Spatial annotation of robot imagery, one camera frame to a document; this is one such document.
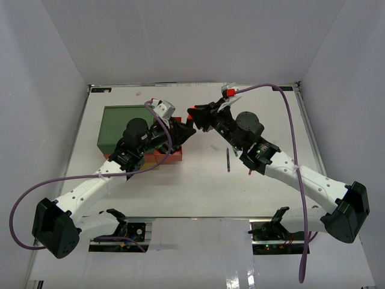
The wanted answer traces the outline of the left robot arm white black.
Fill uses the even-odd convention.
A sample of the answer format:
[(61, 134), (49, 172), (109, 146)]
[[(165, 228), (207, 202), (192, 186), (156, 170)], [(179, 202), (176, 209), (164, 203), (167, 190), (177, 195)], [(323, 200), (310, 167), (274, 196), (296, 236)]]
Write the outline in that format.
[(142, 118), (130, 120), (114, 152), (95, 174), (55, 200), (44, 198), (37, 204), (32, 235), (58, 259), (68, 256), (82, 240), (104, 236), (121, 240), (127, 233), (124, 215), (114, 209), (94, 217), (85, 214), (141, 170), (145, 153), (176, 152), (195, 133), (191, 118), (182, 123), (172, 117), (152, 125)]

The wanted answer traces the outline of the green drawer cabinet box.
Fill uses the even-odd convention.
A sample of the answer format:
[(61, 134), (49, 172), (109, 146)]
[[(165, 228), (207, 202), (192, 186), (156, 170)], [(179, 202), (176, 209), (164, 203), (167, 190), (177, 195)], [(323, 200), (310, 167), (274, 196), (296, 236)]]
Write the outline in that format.
[(105, 157), (103, 173), (145, 170), (156, 164), (150, 130), (154, 118), (144, 105), (105, 106), (97, 148)]

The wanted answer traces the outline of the red drawer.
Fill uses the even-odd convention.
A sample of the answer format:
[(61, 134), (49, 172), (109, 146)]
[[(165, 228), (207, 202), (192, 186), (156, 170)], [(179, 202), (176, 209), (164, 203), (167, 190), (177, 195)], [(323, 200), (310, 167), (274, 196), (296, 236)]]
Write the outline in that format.
[[(159, 151), (157, 149), (152, 149), (151, 153), (152, 161), (159, 163), (167, 154), (167, 151)], [(182, 147), (178, 151), (170, 151), (168, 157), (164, 160), (164, 163), (175, 163), (182, 161)]]

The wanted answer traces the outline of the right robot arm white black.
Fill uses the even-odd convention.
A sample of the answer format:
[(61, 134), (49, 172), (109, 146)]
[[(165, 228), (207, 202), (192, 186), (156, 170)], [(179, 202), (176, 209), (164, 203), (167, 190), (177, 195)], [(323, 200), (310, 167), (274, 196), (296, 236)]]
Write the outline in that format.
[(237, 151), (249, 170), (276, 179), (309, 197), (321, 207), (321, 215), (311, 231), (330, 234), (343, 243), (352, 243), (370, 213), (366, 187), (330, 179), (294, 159), (262, 137), (264, 131), (257, 115), (243, 111), (233, 117), (230, 107), (216, 108), (213, 103), (189, 108), (188, 119), (204, 132), (215, 130)]

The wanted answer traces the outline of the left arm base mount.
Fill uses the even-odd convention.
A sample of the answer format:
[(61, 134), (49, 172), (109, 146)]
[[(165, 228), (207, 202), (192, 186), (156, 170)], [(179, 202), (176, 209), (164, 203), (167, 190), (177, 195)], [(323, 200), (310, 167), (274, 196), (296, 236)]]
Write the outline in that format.
[(127, 222), (112, 238), (95, 238), (90, 241), (89, 252), (145, 253), (152, 236), (152, 224)]

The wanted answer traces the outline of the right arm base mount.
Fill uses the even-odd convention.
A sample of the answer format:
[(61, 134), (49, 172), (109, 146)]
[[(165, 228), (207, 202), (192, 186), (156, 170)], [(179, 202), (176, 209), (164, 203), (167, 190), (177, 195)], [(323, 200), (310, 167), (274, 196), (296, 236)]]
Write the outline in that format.
[(270, 219), (251, 219), (250, 230), (253, 255), (301, 255), (304, 251), (304, 232), (288, 232)]

